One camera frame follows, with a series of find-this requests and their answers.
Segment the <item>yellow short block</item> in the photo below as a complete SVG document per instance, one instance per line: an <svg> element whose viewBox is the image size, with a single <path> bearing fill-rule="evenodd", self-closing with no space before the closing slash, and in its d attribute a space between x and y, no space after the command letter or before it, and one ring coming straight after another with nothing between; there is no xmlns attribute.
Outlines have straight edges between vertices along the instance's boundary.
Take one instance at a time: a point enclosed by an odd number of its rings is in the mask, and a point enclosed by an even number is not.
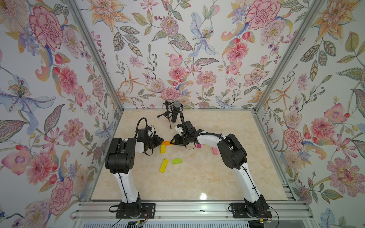
<svg viewBox="0 0 365 228"><path fill-rule="evenodd" d="M162 144L162 145L161 145L160 153L161 153L161 154L165 154L165 153L166 153L166 145L165 145L165 144Z"/></svg>

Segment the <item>orange long block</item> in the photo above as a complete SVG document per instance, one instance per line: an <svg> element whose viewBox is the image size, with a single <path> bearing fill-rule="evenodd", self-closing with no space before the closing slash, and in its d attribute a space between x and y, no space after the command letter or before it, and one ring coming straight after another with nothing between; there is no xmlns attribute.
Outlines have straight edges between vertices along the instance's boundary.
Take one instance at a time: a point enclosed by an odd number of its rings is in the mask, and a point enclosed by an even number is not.
<svg viewBox="0 0 365 228"><path fill-rule="evenodd" d="M162 145L166 145L166 146L168 146L168 145L171 145L171 142L170 142L170 141L163 141L163 142L162 142Z"/></svg>

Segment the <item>lime green block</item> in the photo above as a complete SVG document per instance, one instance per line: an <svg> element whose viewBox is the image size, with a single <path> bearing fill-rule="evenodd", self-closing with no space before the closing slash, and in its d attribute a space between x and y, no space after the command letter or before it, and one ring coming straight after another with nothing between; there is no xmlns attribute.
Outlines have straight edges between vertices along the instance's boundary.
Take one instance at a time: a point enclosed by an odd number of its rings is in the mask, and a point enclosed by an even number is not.
<svg viewBox="0 0 365 228"><path fill-rule="evenodd" d="M182 163L181 158L172 159L172 164L181 164L181 163Z"/></svg>

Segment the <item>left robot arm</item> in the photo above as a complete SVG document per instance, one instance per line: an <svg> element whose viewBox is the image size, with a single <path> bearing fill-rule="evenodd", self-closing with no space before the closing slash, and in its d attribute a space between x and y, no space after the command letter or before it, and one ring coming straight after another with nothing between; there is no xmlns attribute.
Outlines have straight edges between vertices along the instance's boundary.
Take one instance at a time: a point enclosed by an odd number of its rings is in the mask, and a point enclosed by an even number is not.
<svg viewBox="0 0 365 228"><path fill-rule="evenodd" d="M161 145L163 138L151 125L136 130L134 138L114 138L105 158L105 168L117 179L122 193L117 213L123 217L137 217L142 212L140 194L134 184L132 169L136 154L145 154Z"/></svg>

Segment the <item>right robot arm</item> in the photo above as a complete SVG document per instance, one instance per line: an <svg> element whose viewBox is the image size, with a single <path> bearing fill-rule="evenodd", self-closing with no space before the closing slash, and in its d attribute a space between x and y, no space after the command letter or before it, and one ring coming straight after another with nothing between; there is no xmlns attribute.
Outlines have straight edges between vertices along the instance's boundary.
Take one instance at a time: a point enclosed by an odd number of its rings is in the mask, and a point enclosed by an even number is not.
<svg viewBox="0 0 365 228"><path fill-rule="evenodd" d="M247 152L233 134L219 135L202 129L196 130L191 122L178 124L177 134L171 144L187 146L204 144L219 151L223 163L234 171L244 194L243 211L249 218L271 218L270 207L264 196L258 190L247 163Z"/></svg>

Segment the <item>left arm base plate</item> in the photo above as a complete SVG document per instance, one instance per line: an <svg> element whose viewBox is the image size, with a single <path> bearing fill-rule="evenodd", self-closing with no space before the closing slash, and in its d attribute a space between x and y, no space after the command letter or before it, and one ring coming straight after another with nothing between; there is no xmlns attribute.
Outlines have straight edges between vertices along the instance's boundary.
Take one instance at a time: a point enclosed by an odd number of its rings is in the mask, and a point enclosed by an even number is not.
<svg viewBox="0 0 365 228"><path fill-rule="evenodd" d="M120 203L117 211L117 219L153 219L155 217L155 203Z"/></svg>

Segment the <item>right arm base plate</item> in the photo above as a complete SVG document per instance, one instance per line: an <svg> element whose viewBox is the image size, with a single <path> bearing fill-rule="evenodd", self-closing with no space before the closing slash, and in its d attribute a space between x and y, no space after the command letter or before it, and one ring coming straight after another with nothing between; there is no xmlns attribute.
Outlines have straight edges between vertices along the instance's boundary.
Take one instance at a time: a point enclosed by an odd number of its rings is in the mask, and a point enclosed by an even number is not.
<svg viewBox="0 0 365 228"><path fill-rule="evenodd" d="M272 214L267 208L256 209L252 205L246 203L231 203L228 207L234 219L271 219Z"/></svg>

